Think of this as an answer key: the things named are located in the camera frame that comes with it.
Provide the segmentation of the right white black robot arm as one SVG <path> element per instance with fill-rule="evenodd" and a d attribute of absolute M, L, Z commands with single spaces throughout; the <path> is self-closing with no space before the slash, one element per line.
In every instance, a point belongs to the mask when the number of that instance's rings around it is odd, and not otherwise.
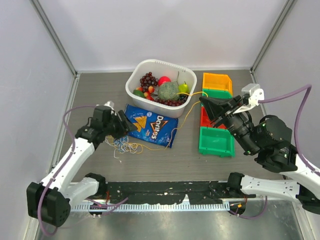
<path fill-rule="evenodd" d="M 225 186 L 230 197 L 270 196 L 301 204 L 313 214 L 320 213 L 320 177 L 303 166 L 298 149 L 291 143 L 291 128 L 275 115 L 266 115 L 254 125 L 249 111 L 239 111 L 244 106 L 239 95 L 229 99 L 201 96 L 199 100 L 211 125 L 224 125 L 245 156 L 254 156 L 265 170 L 288 177 L 267 180 L 232 172 Z"/>

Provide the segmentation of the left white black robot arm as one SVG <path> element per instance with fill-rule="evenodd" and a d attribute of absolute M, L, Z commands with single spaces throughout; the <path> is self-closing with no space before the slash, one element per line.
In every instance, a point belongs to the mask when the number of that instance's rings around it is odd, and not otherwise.
<path fill-rule="evenodd" d="M 118 140 L 136 130 L 123 110 L 114 110 L 113 102 L 94 106 L 87 123 L 71 135 L 71 146 L 56 167 L 39 183 L 31 182 L 27 187 L 28 215 L 41 223 L 60 227 L 72 207 L 88 197 L 102 199 L 107 192 L 106 179 L 102 175 L 88 173 L 76 185 L 70 183 L 107 136 Z"/>

